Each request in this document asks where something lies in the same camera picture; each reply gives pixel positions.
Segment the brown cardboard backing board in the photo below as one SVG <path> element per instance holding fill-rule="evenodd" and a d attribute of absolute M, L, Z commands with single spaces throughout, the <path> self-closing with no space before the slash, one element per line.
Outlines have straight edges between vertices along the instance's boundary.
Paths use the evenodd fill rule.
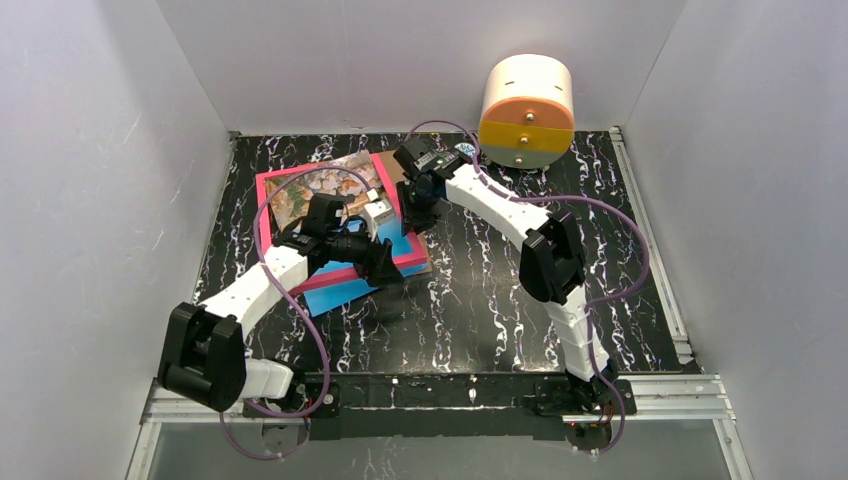
<path fill-rule="evenodd" d="M 390 202 L 397 213 L 400 213 L 399 195 L 388 184 L 394 185 L 396 182 L 404 180 L 404 174 L 401 166 L 393 157 L 394 150 L 373 153 L 372 159 L 374 163 L 380 161 L 382 167 L 379 169 L 380 178 L 386 184 L 386 191 L 390 198 Z M 424 234 L 418 234 L 413 240 L 413 233 L 410 232 L 406 238 L 410 241 L 412 250 L 408 254 L 396 254 L 394 257 L 396 266 L 407 271 L 412 269 L 412 275 L 420 275 L 432 272 L 431 256 L 428 250 L 426 238 Z"/>

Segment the beach landscape photo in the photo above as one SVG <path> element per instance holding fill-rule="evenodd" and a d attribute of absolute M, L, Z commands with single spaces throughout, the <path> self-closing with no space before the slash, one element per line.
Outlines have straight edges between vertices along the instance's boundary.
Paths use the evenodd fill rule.
<path fill-rule="evenodd" d="M 370 153 L 364 150 L 328 163 L 361 174 L 377 190 L 382 200 L 390 202 L 396 214 L 400 212 L 395 184 L 403 180 L 404 175 L 391 151 Z M 317 163 L 300 165 L 256 176 L 257 200 L 263 202 L 268 196 L 273 197 L 268 204 L 268 211 L 260 220 L 260 244 L 263 250 L 282 242 L 279 239 L 282 229 L 307 213 L 309 200 L 316 192 L 350 196 L 352 201 L 347 207 L 347 213 L 358 215 L 362 212 L 368 197 L 359 180 L 338 170 L 315 172 L 318 166 Z M 430 270 L 426 242 L 413 233 L 404 235 L 396 217 L 380 225 L 377 235 L 381 240 L 392 242 L 393 261 L 403 276 Z M 352 264 L 331 261 L 291 293 L 303 294 L 310 313 L 318 316 L 373 290 L 358 276 Z"/>

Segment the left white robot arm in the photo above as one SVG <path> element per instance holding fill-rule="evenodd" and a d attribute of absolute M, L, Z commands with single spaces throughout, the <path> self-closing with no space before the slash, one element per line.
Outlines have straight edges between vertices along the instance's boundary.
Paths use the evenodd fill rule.
<path fill-rule="evenodd" d="M 198 305 L 183 302 L 171 312 L 157 373 L 166 390 L 217 412 L 239 400 L 284 398 L 295 374 L 273 360 L 250 359 L 244 340 L 279 301 L 327 263 L 354 266 L 371 287 L 402 280 L 393 244 L 378 228 L 394 218 L 390 203 L 374 190 L 357 215 L 342 196 L 312 196 L 306 214 L 288 223 L 282 243 L 231 285 Z"/>

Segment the pink photo frame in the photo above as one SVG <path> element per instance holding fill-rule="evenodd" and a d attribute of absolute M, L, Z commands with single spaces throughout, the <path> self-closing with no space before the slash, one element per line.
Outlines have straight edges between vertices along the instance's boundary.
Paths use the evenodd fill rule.
<path fill-rule="evenodd" d="M 361 174 L 368 184 L 376 189 L 379 195 L 390 201 L 386 191 L 386 184 L 380 178 L 379 169 L 382 167 L 380 161 L 374 163 L 372 154 L 366 150 L 349 154 L 328 163 L 336 167 L 342 166 Z M 307 172 L 319 167 L 320 163 L 304 164 L 282 170 L 260 173 L 255 177 L 257 201 L 263 202 L 280 184 L 291 176 L 303 173 L 304 176 L 289 184 L 282 192 L 274 196 L 262 214 L 259 222 L 260 245 L 263 250 L 272 246 L 272 236 L 292 220 L 307 212 L 308 200 L 315 193 L 328 193 L 352 198 L 347 212 L 351 215 L 362 213 L 367 200 L 366 190 L 354 176 L 340 172 L 336 169 L 321 171 L 315 174 Z M 402 234 L 402 227 L 397 219 L 398 213 L 394 209 L 394 217 L 382 224 L 378 229 L 378 238 L 388 239 L 393 244 L 393 261 L 396 254 L 408 254 L 412 247 Z M 336 284 L 347 282 L 362 284 L 364 281 L 357 275 L 350 263 L 330 262 L 306 282 L 291 290 L 296 295 L 310 290 L 331 287 Z"/>

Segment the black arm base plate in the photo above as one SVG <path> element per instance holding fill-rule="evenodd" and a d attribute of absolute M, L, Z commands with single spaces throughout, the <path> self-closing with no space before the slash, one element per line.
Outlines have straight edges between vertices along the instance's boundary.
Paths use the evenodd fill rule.
<path fill-rule="evenodd" d="M 258 400 L 247 417 L 308 410 L 315 441 L 370 437 L 495 437 L 607 444 L 614 423 L 637 412 L 629 381 L 611 386 L 566 373 L 337 374 L 297 377 L 281 399 Z"/>

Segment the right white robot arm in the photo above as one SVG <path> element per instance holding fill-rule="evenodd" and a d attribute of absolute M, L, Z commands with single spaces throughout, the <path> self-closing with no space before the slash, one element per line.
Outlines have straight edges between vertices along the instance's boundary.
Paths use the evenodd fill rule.
<path fill-rule="evenodd" d="M 432 228 L 440 202 L 459 205 L 520 251 L 519 282 L 545 308 L 563 349 L 566 372 L 603 394 L 616 377 L 585 312 L 586 256 L 574 216 L 522 200 L 476 169 L 461 150 L 434 150 L 411 138 L 394 152 L 404 178 L 396 185 L 404 232 Z"/>

